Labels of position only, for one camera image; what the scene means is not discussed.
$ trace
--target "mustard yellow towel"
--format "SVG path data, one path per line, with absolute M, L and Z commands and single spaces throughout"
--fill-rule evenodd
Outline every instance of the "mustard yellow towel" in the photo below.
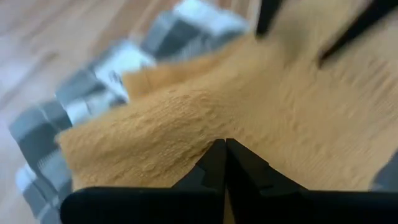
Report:
M 367 189 L 398 146 L 398 27 L 315 65 L 363 3 L 289 1 L 264 40 L 125 78 L 130 105 L 58 138 L 75 188 L 169 187 L 236 138 L 304 187 Z

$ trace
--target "checkered fabric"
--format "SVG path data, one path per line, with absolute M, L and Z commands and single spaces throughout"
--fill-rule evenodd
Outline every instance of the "checkered fabric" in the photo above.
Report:
M 201 12 L 202 17 L 191 14 Z M 219 27 L 207 27 L 203 16 Z M 72 179 L 54 137 L 93 119 L 129 99 L 121 74 L 155 66 L 159 60 L 178 62 L 214 51 L 247 29 L 246 21 L 197 0 L 186 0 L 155 20 L 140 46 L 121 40 L 55 93 L 56 99 L 23 112 L 9 127 L 27 164 L 16 184 L 41 223 L 60 223 L 59 208 L 72 192 Z

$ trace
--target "wooden floor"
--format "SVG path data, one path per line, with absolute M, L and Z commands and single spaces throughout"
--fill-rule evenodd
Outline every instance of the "wooden floor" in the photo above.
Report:
M 178 0 L 0 1 L 0 223 L 34 223 L 14 175 L 25 163 L 8 125 L 114 40 L 139 41 Z M 213 0 L 255 21 L 259 0 Z

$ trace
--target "towel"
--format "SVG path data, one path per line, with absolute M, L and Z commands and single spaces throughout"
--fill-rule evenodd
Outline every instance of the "towel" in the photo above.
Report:
M 235 138 L 308 189 L 367 190 L 398 146 L 398 28 L 387 19 L 316 65 L 363 4 L 290 1 L 262 40 L 125 78 L 146 85 L 127 87 L 134 104 L 57 138 L 74 188 L 170 187 L 214 139 Z

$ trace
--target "gray plaid fabric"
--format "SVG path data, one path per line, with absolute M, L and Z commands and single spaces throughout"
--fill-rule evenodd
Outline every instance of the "gray plaid fabric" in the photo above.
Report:
M 243 32 L 214 35 L 168 11 L 156 19 L 140 48 L 156 60 L 178 62 L 216 50 Z M 57 90 L 57 100 L 23 112 L 9 127 L 27 161 L 16 182 L 41 223 L 60 223 L 60 204 L 72 192 L 71 173 L 54 137 L 126 102 L 109 83 L 97 79 L 96 71 L 129 45 L 123 40 L 110 47 L 67 80 Z

